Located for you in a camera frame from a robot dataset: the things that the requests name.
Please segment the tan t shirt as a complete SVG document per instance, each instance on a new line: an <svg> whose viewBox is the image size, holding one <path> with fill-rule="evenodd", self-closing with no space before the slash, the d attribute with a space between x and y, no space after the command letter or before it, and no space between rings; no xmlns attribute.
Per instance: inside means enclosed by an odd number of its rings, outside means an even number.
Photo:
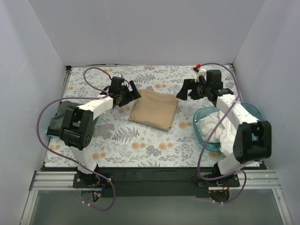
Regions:
<svg viewBox="0 0 300 225"><path fill-rule="evenodd" d="M139 90L139 93L141 97L135 101L128 120L168 131L172 127L178 99L148 89Z"/></svg>

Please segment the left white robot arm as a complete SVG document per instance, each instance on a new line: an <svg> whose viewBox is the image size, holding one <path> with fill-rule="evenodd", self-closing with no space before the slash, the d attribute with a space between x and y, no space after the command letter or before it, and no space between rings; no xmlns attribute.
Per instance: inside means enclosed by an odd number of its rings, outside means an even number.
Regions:
<svg viewBox="0 0 300 225"><path fill-rule="evenodd" d="M86 149L92 140L94 126L98 117L116 106L124 106L139 99L139 93L133 81L129 85L122 77L113 77L111 85L95 99L79 106L68 106L63 117L59 138L68 146L77 163L79 179L88 187L96 187L101 181L95 173L98 165L91 151Z"/></svg>

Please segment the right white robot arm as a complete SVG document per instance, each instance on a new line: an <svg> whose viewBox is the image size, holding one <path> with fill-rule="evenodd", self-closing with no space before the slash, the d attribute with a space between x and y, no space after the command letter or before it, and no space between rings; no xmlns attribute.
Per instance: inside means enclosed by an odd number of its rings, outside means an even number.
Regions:
<svg viewBox="0 0 300 225"><path fill-rule="evenodd" d="M201 175L202 180L223 186L240 169L271 156L271 124L258 120L238 103L234 93L223 87L220 70L200 71L196 79L184 80L176 97L181 100L188 97L192 100L207 98L224 113L223 117L228 118L237 131L233 152L215 163L211 174Z"/></svg>

